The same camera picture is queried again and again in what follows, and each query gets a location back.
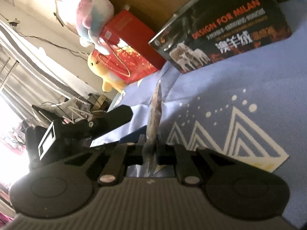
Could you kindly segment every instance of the red gift bag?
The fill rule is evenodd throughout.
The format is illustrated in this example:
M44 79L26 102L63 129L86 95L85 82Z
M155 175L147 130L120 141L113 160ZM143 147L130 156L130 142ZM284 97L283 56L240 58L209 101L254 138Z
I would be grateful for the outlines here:
M139 19L123 10L105 25L99 38L110 54L94 50L93 57L127 84L134 83L160 70L166 61L148 45L154 35Z

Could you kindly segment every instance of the black box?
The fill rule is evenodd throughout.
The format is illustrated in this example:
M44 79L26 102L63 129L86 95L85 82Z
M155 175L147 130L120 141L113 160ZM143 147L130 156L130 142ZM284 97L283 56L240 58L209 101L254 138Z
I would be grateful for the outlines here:
M290 35L276 0L190 0L149 44L187 73Z

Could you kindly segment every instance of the blue tablecloth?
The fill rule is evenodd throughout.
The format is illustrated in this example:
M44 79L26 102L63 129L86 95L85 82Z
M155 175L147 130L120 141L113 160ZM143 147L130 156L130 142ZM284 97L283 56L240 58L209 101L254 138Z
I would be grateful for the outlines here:
M160 133L189 150L209 147L282 177L291 198L284 217L307 222L307 0L281 4L293 35L284 41L188 74L170 63L125 89L120 104L134 116L94 142L119 140L147 124L156 83L162 85Z

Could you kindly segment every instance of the plush toy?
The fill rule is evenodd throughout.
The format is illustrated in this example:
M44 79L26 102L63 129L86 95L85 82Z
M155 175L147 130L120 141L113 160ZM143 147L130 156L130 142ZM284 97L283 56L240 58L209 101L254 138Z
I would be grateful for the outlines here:
M113 15L114 7L109 0L81 0L76 12L76 30L80 36L80 44L88 47L94 43L100 53L110 54L106 47L99 44L98 39Z
M127 86L127 84L113 72L106 68L97 58L91 53L88 57L87 64L90 70L97 76L103 79L102 90L104 92L110 92L112 88L116 89L120 93Z

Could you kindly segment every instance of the white label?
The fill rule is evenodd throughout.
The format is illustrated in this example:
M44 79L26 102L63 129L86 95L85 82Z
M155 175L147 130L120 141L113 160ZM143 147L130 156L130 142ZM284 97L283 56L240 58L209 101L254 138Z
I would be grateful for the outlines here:
M111 35L112 35L112 33L111 33L110 31L107 31L106 34L105 34L104 36L105 36L105 38L106 38L107 40L109 40L109 39L111 38Z

